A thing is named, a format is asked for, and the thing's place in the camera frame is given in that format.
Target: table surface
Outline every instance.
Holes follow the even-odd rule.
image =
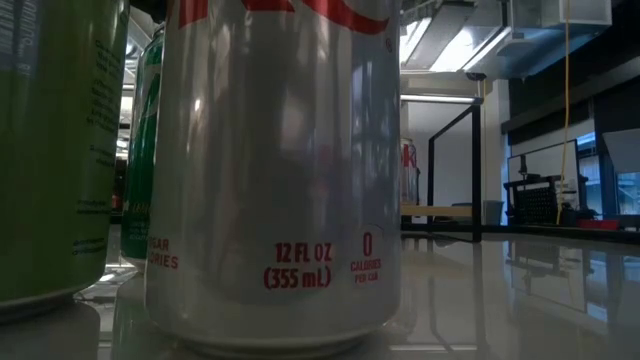
[[[640,359],[640,247],[484,237],[403,240],[398,313],[331,359]],[[0,326],[0,359],[206,359],[148,320],[142,275],[111,250],[74,304]]]

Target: red logo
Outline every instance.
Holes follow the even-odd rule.
[[[173,3],[168,1],[168,17],[171,18]],[[180,23],[178,28],[187,26],[207,17],[209,0],[178,0],[180,2]],[[241,0],[248,11],[295,12],[290,0]],[[387,28],[389,18],[376,20],[358,14],[344,0],[300,0],[319,15],[352,31],[375,35]]]

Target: red object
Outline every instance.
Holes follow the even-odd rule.
[[[578,220],[578,227],[583,229],[618,230],[619,220]]]

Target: aluminum can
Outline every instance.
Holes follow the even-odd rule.
[[[161,328],[320,355],[394,314],[398,4],[173,3],[145,273]]]
[[[0,0],[0,318],[104,272],[129,3]]]
[[[122,257],[140,271],[144,271],[147,258],[163,44],[161,26],[140,55],[133,99],[120,250]]]
[[[413,140],[402,138],[400,141],[400,191],[402,204],[418,204],[418,158]]]

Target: lime green can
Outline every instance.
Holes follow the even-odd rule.
[[[104,272],[128,21],[128,0],[0,0],[0,318]]]
[[[147,259],[163,45],[164,26],[161,26],[140,55],[133,99],[120,251],[140,271],[144,271]]]

